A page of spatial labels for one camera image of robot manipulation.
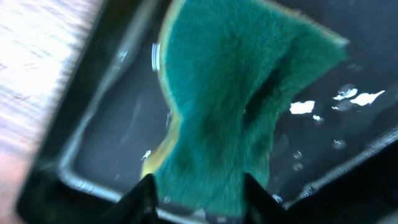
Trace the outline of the green and yellow sponge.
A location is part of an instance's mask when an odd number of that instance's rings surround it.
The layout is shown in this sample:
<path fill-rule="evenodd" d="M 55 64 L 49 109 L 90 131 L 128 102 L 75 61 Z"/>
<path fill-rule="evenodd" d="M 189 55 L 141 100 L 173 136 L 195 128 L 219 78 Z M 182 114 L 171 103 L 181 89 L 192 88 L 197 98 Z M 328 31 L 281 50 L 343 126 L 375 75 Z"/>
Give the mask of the green and yellow sponge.
<path fill-rule="evenodd" d="M 172 119 L 142 166 L 158 197 L 242 215 L 244 176 L 267 187 L 280 115 L 346 58 L 346 44 L 274 1 L 172 1 L 159 35 L 158 72 Z"/>

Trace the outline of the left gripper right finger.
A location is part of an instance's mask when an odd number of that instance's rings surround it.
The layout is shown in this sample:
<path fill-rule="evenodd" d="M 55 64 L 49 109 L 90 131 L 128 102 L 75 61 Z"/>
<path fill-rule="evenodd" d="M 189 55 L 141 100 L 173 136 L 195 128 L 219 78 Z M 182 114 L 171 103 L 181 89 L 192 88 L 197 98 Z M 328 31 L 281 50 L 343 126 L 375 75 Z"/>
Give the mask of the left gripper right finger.
<path fill-rule="evenodd" d="M 244 224 L 291 224 L 293 216 L 282 208 L 249 173 L 244 174 Z"/>

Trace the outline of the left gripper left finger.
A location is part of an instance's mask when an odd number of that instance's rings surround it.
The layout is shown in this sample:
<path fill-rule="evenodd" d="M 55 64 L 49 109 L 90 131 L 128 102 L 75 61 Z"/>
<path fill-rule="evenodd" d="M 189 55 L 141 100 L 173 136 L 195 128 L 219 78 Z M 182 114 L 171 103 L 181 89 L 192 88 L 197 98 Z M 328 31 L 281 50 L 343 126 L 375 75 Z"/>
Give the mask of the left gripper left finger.
<path fill-rule="evenodd" d="M 147 174 L 122 199 L 99 217 L 100 224 L 153 224 L 159 199 L 152 174 Z"/>

